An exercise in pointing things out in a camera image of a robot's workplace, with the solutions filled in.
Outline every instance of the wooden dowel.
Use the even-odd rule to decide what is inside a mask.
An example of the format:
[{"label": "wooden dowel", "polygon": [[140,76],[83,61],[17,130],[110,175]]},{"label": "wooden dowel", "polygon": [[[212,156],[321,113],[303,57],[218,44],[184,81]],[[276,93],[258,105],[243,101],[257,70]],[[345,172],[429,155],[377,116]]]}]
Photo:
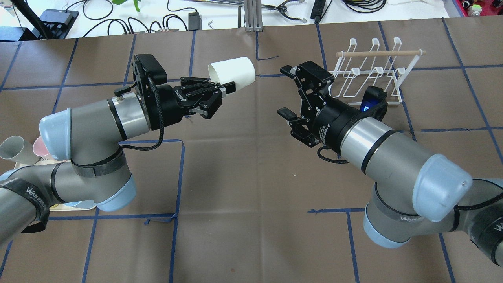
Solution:
[{"label": "wooden dowel", "polygon": [[337,57],[374,57],[374,56],[415,56],[426,55],[425,50],[410,51],[367,51],[367,52],[337,52]]}]

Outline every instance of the black pole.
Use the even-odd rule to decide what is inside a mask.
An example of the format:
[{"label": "black pole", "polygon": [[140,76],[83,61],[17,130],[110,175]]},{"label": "black pole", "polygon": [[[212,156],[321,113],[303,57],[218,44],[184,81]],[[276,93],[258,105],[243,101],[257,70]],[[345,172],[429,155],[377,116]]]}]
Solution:
[{"label": "black pole", "polygon": [[12,4],[23,14],[28,21],[40,32],[44,39],[52,39],[54,35],[49,28],[42,23],[40,18],[33,12],[33,10],[23,0],[11,0]]}]

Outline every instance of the green object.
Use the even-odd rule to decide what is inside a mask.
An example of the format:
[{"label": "green object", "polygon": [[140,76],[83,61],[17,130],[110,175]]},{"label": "green object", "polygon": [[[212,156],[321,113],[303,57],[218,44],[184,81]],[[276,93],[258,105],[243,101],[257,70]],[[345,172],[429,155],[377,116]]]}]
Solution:
[{"label": "green object", "polygon": [[[127,0],[112,0],[112,3],[114,3],[115,5],[120,5],[126,1]],[[140,7],[138,7],[138,1],[141,1],[141,0],[133,0],[133,3],[134,3],[134,7],[136,8],[136,11],[140,12]]]}]

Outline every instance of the white wire rack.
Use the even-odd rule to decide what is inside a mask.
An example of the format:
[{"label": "white wire rack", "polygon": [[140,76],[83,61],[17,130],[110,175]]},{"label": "white wire rack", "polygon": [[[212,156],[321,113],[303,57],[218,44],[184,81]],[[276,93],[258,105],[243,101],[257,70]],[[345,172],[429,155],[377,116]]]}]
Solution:
[{"label": "white wire rack", "polygon": [[[426,54],[424,50],[411,50],[402,51],[402,41],[399,37],[393,38],[393,48],[391,51],[379,51],[381,46],[379,39],[372,38],[372,47],[367,52],[357,52],[357,42],[355,38],[349,40],[349,48],[346,52],[341,51],[337,53],[337,64],[333,72],[335,82],[330,86],[330,96],[334,98],[353,98],[357,97],[360,93],[364,93],[365,86],[378,86],[386,85],[384,91],[388,92],[389,97],[394,97],[388,104],[400,104],[402,102],[398,88],[403,83],[410,70],[414,68],[419,58]],[[405,67],[396,67],[397,57],[413,56],[412,60]],[[355,57],[363,57],[363,62],[359,64],[360,60]],[[376,65],[377,57],[386,57],[383,65]],[[353,92],[352,89],[358,87],[359,83],[354,88],[356,78],[365,78],[364,82],[360,85],[359,89]],[[361,102],[349,102],[351,105],[360,105]]]}]

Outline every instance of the gray cup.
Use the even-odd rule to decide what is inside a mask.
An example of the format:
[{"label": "gray cup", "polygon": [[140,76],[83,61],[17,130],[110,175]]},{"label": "gray cup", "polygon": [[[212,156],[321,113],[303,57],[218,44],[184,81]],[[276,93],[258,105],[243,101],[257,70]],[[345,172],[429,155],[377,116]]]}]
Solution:
[{"label": "gray cup", "polygon": [[18,135],[7,138],[0,145],[0,157],[26,165],[33,165],[40,160],[33,153],[33,145]]}]

